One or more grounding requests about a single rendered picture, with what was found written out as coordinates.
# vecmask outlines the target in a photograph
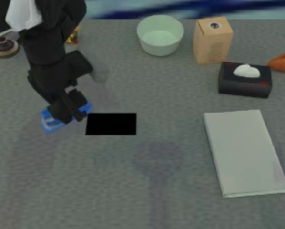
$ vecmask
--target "tissue box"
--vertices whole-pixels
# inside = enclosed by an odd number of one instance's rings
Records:
[[[193,37],[193,53],[198,64],[226,61],[233,34],[226,17],[198,19]]]
[[[268,66],[250,65],[260,76],[248,78],[234,74],[243,63],[223,62],[219,72],[219,93],[268,98],[272,90],[271,69]]]

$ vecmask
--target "white notebook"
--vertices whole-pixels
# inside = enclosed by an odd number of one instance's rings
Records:
[[[223,197],[285,193],[285,175],[259,110],[205,113]]]

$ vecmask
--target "black box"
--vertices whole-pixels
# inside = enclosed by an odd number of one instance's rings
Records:
[[[271,69],[268,66],[253,65],[260,72],[259,78],[246,78],[234,74],[243,63],[223,62],[219,72],[219,93],[268,98],[272,90]]]

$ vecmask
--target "tabletop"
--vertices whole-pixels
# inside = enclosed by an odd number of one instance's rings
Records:
[[[272,73],[268,99],[218,94],[220,65],[197,65],[195,20],[181,22],[179,49],[162,58],[141,49],[136,20],[82,23],[79,45],[109,79],[78,88],[95,112],[137,113],[137,136],[84,136],[85,122],[44,133],[24,52],[0,59],[0,229],[285,229],[285,194],[222,198],[203,123],[260,109],[285,172],[285,73]],[[285,20],[230,24],[229,61],[285,52]]]

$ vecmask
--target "white tissue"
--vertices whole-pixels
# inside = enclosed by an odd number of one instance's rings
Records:
[[[236,68],[234,74],[240,77],[246,78],[259,78],[260,72],[258,69],[250,66],[249,64],[243,64]]]

